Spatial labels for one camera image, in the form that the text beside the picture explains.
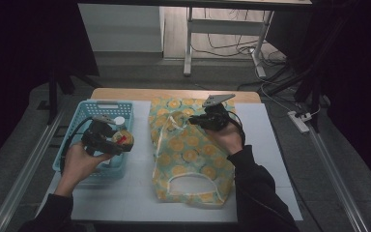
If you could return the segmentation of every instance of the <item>wooden floor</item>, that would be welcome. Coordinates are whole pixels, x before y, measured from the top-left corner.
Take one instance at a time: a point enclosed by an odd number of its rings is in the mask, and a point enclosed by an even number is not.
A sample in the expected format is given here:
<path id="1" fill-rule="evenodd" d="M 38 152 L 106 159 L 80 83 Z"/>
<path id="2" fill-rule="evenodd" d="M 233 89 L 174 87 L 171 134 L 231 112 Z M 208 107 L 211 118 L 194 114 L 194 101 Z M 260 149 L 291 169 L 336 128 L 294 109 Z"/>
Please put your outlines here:
<path id="1" fill-rule="evenodd" d="M 186 49 L 186 20 L 187 8 L 164 7 L 164 58 L 183 59 Z M 230 10 L 230 9 L 203 9 L 194 8 L 193 18 L 209 18 L 239 21 L 262 21 L 263 11 Z M 226 59 L 251 59 L 250 55 L 240 54 L 238 48 L 256 45 L 258 37 L 240 35 L 214 35 L 192 34 L 192 58 L 226 58 Z M 276 49 L 265 43 L 262 51 L 267 57 Z M 283 54 L 272 54 L 272 58 L 283 58 Z"/>

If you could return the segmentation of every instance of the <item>blue plastic basket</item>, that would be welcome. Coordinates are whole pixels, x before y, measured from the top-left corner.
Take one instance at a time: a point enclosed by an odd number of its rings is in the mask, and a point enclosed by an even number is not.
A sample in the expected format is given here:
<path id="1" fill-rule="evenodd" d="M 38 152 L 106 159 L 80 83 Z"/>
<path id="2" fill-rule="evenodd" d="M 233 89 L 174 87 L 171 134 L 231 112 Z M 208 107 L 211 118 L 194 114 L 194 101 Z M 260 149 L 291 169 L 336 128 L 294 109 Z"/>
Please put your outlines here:
<path id="1" fill-rule="evenodd" d="M 62 150 L 65 146 L 66 140 L 71 136 L 74 129 L 86 118 L 107 114 L 110 118 L 116 118 L 122 116 L 125 118 L 125 126 L 129 132 L 132 132 L 133 124 L 133 107 L 132 102 L 129 101 L 82 101 L 74 112 L 73 118 L 71 119 L 71 124 L 69 125 L 68 131 L 66 132 L 65 138 L 63 139 L 62 145 L 60 146 L 59 152 L 53 162 L 52 168 L 55 171 L 60 171 L 60 157 Z M 74 136 L 71 144 L 80 141 L 83 132 L 89 128 L 91 120 L 86 122 Z M 98 156 L 100 153 L 95 152 L 94 156 Z M 128 154 L 122 153 L 120 156 L 114 156 L 110 163 L 99 164 L 97 171 L 91 176 L 94 177 L 116 177 L 122 178 L 125 175 L 125 167 L 127 162 Z"/>

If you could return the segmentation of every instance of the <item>white tabletop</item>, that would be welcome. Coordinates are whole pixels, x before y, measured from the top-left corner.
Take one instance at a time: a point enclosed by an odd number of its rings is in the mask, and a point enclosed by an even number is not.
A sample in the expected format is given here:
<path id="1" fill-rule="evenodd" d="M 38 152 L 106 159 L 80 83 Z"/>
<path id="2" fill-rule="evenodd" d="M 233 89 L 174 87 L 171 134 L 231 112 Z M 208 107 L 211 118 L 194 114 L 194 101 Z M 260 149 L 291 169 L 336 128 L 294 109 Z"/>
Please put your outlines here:
<path id="1" fill-rule="evenodd" d="M 264 165 L 276 183 L 276 193 L 288 205 L 295 220 L 302 220 L 267 110 L 261 103 L 235 103 L 243 122 L 246 144 L 253 146 L 258 164 Z M 133 101 L 135 144 L 128 156 L 126 174 L 118 180 L 89 177 L 73 192 L 72 219 L 96 221 L 236 222 L 233 189 L 222 207 L 164 203 L 157 199 L 152 183 L 153 145 L 150 138 L 149 101 Z M 60 179 L 56 173 L 47 190 L 52 193 Z"/>

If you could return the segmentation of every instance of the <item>hand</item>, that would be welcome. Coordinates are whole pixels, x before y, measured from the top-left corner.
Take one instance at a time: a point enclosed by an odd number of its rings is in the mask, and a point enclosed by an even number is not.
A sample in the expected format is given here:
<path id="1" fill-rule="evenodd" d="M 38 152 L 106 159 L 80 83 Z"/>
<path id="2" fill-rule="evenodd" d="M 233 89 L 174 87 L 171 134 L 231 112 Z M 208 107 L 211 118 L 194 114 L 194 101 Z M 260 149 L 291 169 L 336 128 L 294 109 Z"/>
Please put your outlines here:
<path id="1" fill-rule="evenodd" d="M 234 155 L 243 149 L 242 139 L 238 128 L 228 123 L 227 127 L 220 131 L 204 130 L 215 142 L 224 148 L 229 155 Z"/>
<path id="2" fill-rule="evenodd" d="M 92 174 L 101 162 L 112 157 L 109 154 L 92 157 L 86 153 L 82 142 L 73 144 L 66 154 L 65 169 L 54 194 L 71 197 L 80 181 Z"/>

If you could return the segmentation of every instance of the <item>wall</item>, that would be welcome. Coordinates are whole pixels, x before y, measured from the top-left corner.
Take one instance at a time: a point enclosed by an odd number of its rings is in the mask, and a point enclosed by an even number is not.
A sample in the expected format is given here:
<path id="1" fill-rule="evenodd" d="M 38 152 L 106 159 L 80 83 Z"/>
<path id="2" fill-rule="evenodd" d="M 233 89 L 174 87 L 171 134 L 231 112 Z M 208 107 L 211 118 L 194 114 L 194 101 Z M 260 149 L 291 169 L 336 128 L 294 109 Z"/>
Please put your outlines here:
<path id="1" fill-rule="evenodd" d="M 79 4 L 94 51 L 161 52 L 161 7 Z"/>

